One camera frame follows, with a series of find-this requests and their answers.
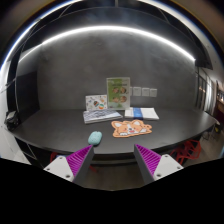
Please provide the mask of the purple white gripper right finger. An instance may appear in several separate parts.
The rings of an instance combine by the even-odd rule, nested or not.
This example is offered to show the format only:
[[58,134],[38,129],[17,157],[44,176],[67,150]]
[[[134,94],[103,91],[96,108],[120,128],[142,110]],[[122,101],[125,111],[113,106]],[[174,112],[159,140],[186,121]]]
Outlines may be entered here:
[[182,169],[182,166],[170,155],[159,155],[138,144],[134,145],[134,156],[145,184],[152,183]]

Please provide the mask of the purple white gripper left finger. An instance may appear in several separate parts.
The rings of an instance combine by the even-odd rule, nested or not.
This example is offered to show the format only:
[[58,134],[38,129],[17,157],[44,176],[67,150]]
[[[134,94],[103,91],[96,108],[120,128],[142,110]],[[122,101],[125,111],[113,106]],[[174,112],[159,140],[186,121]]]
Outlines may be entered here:
[[44,170],[70,182],[82,183],[93,156],[93,146],[89,145],[68,156],[58,156]]

